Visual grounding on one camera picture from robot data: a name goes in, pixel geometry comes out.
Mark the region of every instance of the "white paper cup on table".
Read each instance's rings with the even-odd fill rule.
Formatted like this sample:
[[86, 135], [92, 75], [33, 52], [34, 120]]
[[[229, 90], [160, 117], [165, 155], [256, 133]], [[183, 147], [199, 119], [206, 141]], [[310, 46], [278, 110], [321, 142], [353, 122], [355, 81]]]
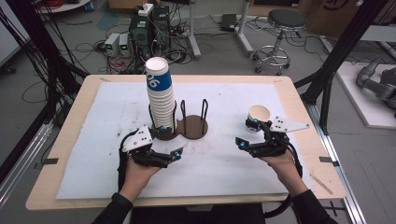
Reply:
[[168, 61], [161, 57], [146, 61], [148, 99], [154, 126], [173, 128], [175, 97]]
[[[267, 107], [263, 106], [263, 105], [253, 105], [250, 107], [248, 114], [247, 114], [247, 118], [250, 120], [260, 120], [260, 121], [267, 121], [271, 116], [270, 111], [268, 110]], [[247, 127], [250, 131], [253, 132], [258, 132], [258, 129], [254, 129], [254, 128], [249, 128]]]

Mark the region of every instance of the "stool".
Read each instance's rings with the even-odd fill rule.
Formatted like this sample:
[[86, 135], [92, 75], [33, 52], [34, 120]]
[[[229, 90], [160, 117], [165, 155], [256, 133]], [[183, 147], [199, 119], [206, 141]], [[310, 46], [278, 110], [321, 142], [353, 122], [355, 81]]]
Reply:
[[264, 46], [253, 53], [253, 61], [256, 61], [256, 73], [260, 73], [262, 68], [260, 65], [266, 63], [272, 66], [278, 66], [277, 76], [282, 74], [282, 68], [289, 68], [290, 56], [280, 48], [283, 34], [286, 32], [298, 32], [305, 26], [305, 17], [298, 12], [288, 9], [274, 9], [268, 13], [268, 22], [276, 29], [280, 30], [280, 34], [273, 46]]

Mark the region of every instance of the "wooden table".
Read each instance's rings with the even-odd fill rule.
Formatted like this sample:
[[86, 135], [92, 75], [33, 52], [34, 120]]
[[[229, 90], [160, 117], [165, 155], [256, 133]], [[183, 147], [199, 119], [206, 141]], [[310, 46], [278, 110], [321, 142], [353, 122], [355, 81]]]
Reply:
[[[305, 110], [300, 96], [288, 77], [265, 76], [172, 76], [173, 82], [204, 83], [273, 83], [288, 119], [299, 120], [310, 125], [309, 129], [294, 133], [308, 173], [319, 199], [341, 199], [346, 196], [344, 187], [330, 162], [321, 162], [319, 157], [328, 157], [317, 131]], [[27, 200], [29, 210], [106, 207], [108, 200], [56, 200], [56, 194], [64, 177], [65, 166], [76, 143], [82, 124], [89, 113], [98, 88], [102, 82], [145, 82], [145, 76], [88, 76], [78, 93], [69, 115], [49, 154], [59, 158], [56, 164], [45, 165]], [[136, 206], [252, 203], [282, 201], [286, 195], [234, 195], [183, 198], [137, 199]]]

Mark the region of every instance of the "black sleeve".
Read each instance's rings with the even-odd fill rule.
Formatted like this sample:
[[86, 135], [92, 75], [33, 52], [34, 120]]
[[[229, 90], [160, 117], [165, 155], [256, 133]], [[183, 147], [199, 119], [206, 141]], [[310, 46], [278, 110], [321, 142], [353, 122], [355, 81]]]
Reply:
[[92, 224], [122, 224], [128, 212], [134, 207], [128, 199], [118, 193], [114, 193], [111, 200]]
[[334, 221], [309, 189], [292, 198], [297, 215], [303, 224], [334, 224]]

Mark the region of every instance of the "chair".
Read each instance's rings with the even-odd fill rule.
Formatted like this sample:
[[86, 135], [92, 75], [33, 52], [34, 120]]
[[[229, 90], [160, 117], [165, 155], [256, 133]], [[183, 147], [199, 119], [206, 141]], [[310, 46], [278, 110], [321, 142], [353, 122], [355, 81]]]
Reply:
[[282, 68], [289, 68], [290, 56], [280, 48], [283, 35], [286, 32], [297, 32], [305, 26], [305, 17], [295, 11], [288, 9], [274, 9], [268, 13], [268, 22], [276, 29], [280, 30], [279, 36], [273, 46], [264, 46], [253, 53], [253, 61], [256, 61], [256, 73], [262, 71], [261, 64], [266, 63], [272, 66], [278, 66], [277, 76], [282, 75]]

